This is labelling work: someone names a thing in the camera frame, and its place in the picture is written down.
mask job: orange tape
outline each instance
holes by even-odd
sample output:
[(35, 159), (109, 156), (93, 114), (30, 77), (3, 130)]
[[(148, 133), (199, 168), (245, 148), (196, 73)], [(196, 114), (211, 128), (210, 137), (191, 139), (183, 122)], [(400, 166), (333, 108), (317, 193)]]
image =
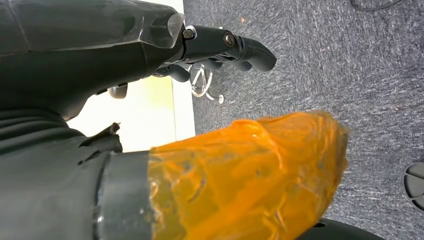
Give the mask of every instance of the orange tape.
[(347, 139), (329, 113), (299, 112), (153, 148), (153, 239), (294, 240), (330, 204)]

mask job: gray carpet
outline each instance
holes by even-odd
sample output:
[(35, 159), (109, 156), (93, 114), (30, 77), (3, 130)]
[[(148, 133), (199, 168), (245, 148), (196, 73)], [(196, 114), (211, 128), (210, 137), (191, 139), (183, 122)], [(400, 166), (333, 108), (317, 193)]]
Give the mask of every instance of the gray carpet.
[(185, 0), (184, 9), (188, 24), (223, 26), (278, 58), (267, 73), (216, 71), (212, 92), (225, 103), (193, 99), (198, 134), (240, 118), (330, 111), (352, 135), (325, 217), (387, 240), (424, 239), (424, 214), (401, 182), (404, 168), (424, 161), (424, 0), (376, 12), (347, 0)]

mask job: carpet floor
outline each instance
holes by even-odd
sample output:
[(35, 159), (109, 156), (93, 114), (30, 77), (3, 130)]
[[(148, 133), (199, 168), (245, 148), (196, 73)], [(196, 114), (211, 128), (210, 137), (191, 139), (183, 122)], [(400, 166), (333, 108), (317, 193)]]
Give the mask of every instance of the carpet floor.
[(424, 214), (407, 201), (401, 175), (424, 162), (424, 0), (374, 12), (347, 0), (184, 0), (184, 10), (187, 24), (223, 26), (278, 58), (266, 73), (215, 71), (211, 92), (225, 103), (193, 99), (196, 133), (241, 118), (329, 111), (352, 135), (325, 217), (387, 240), (423, 239)]

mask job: bolt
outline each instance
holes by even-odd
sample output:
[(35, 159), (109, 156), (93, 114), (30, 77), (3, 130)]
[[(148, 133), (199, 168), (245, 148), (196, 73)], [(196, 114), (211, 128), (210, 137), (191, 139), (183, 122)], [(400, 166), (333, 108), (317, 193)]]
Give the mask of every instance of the bolt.
[(226, 33), (224, 35), (224, 43), (227, 47), (231, 48), (234, 46), (234, 36), (231, 33)]
[(190, 30), (190, 29), (186, 29), (186, 30), (184, 30), (184, 31), (182, 32), (182, 36), (183, 36), (185, 39), (192, 39), (192, 38), (194, 38), (194, 37), (195, 37), (195, 34), (194, 34), (194, 32), (193, 32), (192, 30)]
[(222, 94), (219, 95), (218, 103), (219, 104), (223, 104), (224, 103), (224, 95), (222, 95)]

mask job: robotic hand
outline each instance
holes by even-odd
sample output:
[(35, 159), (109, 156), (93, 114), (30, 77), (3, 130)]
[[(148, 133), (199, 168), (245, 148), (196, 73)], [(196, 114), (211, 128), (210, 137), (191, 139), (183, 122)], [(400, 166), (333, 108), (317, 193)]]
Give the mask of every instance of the robotic hand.
[(172, 76), (201, 63), (270, 71), (276, 57), (260, 42), (225, 29), (185, 26), (173, 8), (138, 0), (0, 0), (0, 110), (42, 108), (69, 120), (87, 98), (127, 83)]

